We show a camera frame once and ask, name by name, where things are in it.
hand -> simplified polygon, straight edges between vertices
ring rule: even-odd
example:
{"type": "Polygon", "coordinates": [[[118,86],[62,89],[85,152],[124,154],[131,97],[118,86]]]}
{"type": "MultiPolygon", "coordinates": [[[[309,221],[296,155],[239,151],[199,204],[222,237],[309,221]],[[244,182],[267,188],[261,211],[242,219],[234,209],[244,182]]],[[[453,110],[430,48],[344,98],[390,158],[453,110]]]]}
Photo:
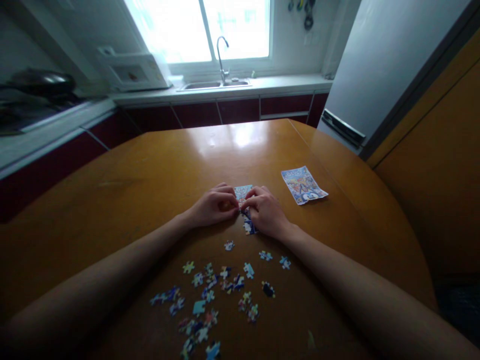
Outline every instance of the hand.
{"type": "Polygon", "coordinates": [[[278,240],[285,238],[293,224],[287,219],[279,201],[266,186],[255,186],[246,194],[245,199],[247,200],[241,206],[241,210],[250,207],[251,220],[262,233],[278,240]]]}
{"type": "Polygon", "coordinates": [[[189,227],[197,228],[231,219],[238,213],[234,188],[222,182],[204,193],[183,215],[189,227]]]}

window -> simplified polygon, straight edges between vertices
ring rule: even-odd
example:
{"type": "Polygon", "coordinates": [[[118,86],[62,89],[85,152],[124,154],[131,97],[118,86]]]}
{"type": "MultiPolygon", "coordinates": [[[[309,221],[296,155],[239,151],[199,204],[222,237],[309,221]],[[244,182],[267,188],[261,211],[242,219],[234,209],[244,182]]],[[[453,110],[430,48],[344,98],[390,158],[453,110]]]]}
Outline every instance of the window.
{"type": "Polygon", "coordinates": [[[268,58],[270,0],[124,0],[148,50],[169,64],[268,58]]]}

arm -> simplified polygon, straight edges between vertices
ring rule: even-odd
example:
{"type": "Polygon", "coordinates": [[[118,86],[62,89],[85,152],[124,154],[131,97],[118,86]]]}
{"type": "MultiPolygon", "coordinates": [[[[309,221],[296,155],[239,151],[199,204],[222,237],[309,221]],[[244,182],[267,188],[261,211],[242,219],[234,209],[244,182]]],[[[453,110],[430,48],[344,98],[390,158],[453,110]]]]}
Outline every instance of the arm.
{"type": "Polygon", "coordinates": [[[87,267],[15,315],[4,328],[14,356],[62,355],[120,302],[159,258],[189,230],[231,219],[238,202],[221,183],[165,225],[87,267]],[[230,210],[220,205],[230,203],[230,210]]]}
{"type": "Polygon", "coordinates": [[[241,209],[250,206],[255,226],[290,248],[387,357],[480,359],[471,342],[422,303],[291,224],[265,186],[245,198],[241,209]]]}

refrigerator handle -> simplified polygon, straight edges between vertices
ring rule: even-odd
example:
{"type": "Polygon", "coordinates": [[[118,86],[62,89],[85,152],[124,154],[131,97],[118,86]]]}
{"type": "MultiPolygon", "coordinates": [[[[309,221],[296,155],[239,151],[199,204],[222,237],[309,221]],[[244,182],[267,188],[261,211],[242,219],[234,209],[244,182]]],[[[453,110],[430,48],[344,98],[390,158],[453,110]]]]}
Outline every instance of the refrigerator handle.
{"type": "Polygon", "coordinates": [[[329,128],[358,149],[365,140],[365,135],[354,129],[346,122],[340,120],[328,109],[323,110],[320,118],[329,128]]]}

wok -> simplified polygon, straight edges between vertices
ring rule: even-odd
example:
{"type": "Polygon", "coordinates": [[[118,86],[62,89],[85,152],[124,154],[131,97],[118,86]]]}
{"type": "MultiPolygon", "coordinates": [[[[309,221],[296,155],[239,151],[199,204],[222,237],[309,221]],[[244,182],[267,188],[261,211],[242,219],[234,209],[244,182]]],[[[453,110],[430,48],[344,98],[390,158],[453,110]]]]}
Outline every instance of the wok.
{"type": "Polygon", "coordinates": [[[75,89],[75,80],[71,75],[60,72],[28,68],[15,73],[1,89],[17,89],[29,95],[54,98],[70,94],[75,89]]]}

